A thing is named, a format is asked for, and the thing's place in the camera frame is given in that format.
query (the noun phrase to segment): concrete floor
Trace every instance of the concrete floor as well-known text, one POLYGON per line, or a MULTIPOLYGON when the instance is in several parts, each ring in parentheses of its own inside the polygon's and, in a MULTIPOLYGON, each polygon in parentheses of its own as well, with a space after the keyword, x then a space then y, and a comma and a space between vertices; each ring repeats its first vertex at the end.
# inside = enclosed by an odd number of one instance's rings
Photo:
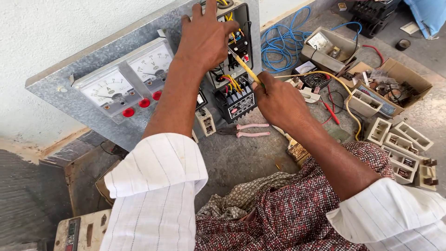
MULTIPOLYGON (((339 15, 334 15, 326 11, 317 18, 306 22, 300 30, 313 31, 319 26, 331 28, 345 22, 346 20, 339 15)), ((346 37, 352 38, 355 35, 355 32, 346 27, 341 27, 336 31, 346 37)), ((376 46, 385 59, 396 59, 433 84, 434 88, 424 100, 419 101, 413 107, 396 116, 392 122, 397 123, 405 119, 406 123, 435 142, 427 152, 423 152, 421 155, 438 160, 437 176, 440 180, 438 192, 442 196, 446 196, 446 184, 443 182, 446 180, 446 171, 442 169, 442 163, 446 162, 446 156, 443 154, 445 152, 446 142, 442 140, 446 131, 446 128, 443 126, 446 122, 446 110, 443 109, 444 105, 446 105, 446 79, 439 75, 443 75, 443 72, 446 72, 446 66, 445 64, 438 64, 438 59, 433 59, 430 55, 432 50, 437 51, 439 47, 443 49, 446 47, 446 43, 444 43, 445 39, 439 38, 433 41, 420 39, 414 47, 422 50, 423 53, 408 53, 407 50, 406 53, 402 53, 393 47, 392 41, 395 39, 393 35, 394 31, 395 27, 391 27, 379 34, 378 38, 368 39, 360 36, 359 41, 362 44, 376 46), (427 66, 435 67, 429 69, 420 62, 427 66)), ((358 60, 372 67, 378 67, 380 65, 380 58, 371 48, 361 49, 357 57, 358 60)), ((288 74, 289 72, 280 73, 280 75, 288 74)), ((347 96, 346 91, 337 82, 332 81, 330 88, 332 91, 340 91, 344 97, 347 96)), ((322 97, 326 99, 326 89, 322 92, 322 97)), ((335 96, 334 99, 337 104, 341 103, 339 96, 335 96)), ((313 116, 319 121, 325 121, 329 117, 327 110, 322 104, 308 104, 308 106, 313 116)), ((342 111, 337 116, 344 130, 349 133, 357 130, 356 122, 345 111, 342 111)), ((258 109, 255 109, 237 121, 241 125, 265 122, 266 120, 258 109)), ((337 128, 338 126, 333 121, 330 121, 324 127, 326 130, 329 130, 337 128)), ((203 206, 212 194, 217 193, 220 196, 224 196, 236 184, 248 182, 277 172, 276 163, 282 165, 282 171, 284 172, 295 173, 298 171, 291 157, 285 153, 288 142, 281 134, 272 127, 252 131, 270 131, 271 135, 258 138, 237 139, 235 136, 214 134, 200 140, 198 145, 208 169, 209 181, 195 198, 196 210, 203 206)))

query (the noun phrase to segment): white striped shirt sleeve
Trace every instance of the white striped shirt sleeve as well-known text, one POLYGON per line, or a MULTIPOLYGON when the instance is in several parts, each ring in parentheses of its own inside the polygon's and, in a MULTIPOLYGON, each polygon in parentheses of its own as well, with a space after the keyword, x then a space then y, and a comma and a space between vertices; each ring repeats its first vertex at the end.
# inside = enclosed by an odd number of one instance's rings
POLYGON ((194 197, 207 179, 192 139, 170 133, 144 138, 105 176, 116 200, 100 250, 193 250, 194 197))
POLYGON ((334 229, 371 251, 446 250, 446 200, 384 178, 326 214, 334 229))

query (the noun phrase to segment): cardboard box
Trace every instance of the cardboard box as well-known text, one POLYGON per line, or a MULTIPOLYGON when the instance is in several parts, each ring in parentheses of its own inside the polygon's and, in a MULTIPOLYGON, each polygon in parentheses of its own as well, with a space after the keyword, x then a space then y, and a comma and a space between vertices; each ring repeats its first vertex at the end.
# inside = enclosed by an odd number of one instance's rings
POLYGON ((118 166, 118 164, 121 163, 121 160, 117 160, 108 170, 107 172, 102 175, 98 181, 96 181, 96 188, 98 189, 99 193, 105 198, 108 204, 112 205, 115 203, 115 199, 110 198, 110 191, 107 189, 107 186, 105 186, 105 180, 104 177, 106 174, 108 174, 111 170, 113 170, 115 167, 118 166))
MULTIPOLYGON (((355 69, 357 66, 353 67, 349 72, 355 73, 357 69, 355 69)), ((404 111, 405 108, 409 108, 418 101, 422 100, 424 96, 426 96, 429 91, 432 89, 432 84, 429 83, 427 80, 425 80, 423 77, 412 71, 411 69, 407 68, 406 66, 402 65, 401 63, 397 62, 394 59, 388 59, 380 68, 380 70, 386 71, 389 78, 394 78, 397 83, 402 84, 403 82, 409 83, 412 87, 414 87, 420 94, 415 97, 414 100, 406 104, 404 107, 400 107, 394 103, 392 103, 390 100, 384 98, 380 94, 373 91, 370 87, 367 85, 358 82, 353 88, 359 89, 360 91, 366 93, 367 95, 371 96, 372 98, 384 103, 383 107, 380 109, 380 113, 383 115, 386 115, 388 117, 394 117, 401 112, 404 111)))

